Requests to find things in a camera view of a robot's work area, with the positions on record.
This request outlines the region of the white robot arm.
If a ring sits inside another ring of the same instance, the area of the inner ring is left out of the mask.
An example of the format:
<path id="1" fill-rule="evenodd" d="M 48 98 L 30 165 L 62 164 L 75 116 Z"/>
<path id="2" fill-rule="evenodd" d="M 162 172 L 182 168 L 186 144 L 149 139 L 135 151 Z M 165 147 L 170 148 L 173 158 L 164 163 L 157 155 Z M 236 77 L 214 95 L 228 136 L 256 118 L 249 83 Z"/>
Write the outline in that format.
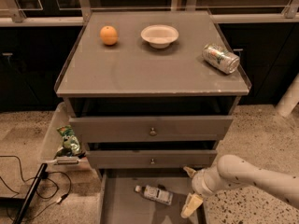
<path id="1" fill-rule="evenodd" d="M 215 166 L 195 171 L 185 166 L 192 180 L 193 193 L 189 193 L 181 216 L 190 217 L 205 198 L 217 191 L 237 189 L 243 185 L 265 191 L 288 205 L 299 208 L 299 176 L 287 175 L 254 166 L 236 155 L 223 155 Z"/>

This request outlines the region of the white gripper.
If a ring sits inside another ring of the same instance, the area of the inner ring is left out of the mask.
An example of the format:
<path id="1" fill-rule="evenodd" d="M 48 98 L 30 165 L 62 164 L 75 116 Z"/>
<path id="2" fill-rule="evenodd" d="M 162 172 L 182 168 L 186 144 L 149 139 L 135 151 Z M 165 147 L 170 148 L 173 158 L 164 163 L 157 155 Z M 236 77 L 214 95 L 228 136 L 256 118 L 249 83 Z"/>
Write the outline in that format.
<path id="1" fill-rule="evenodd" d="M 188 194 L 185 204 L 182 207 L 181 216 L 183 218 L 190 217 L 202 204 L 204 199 L 212 196 L 214 192 L 207 186 L 204 179 L 205 170 L 196 171 L 191 167 L 184 166 L 183 170 L 192 179 L 192 190 L 194 194 Z"/>

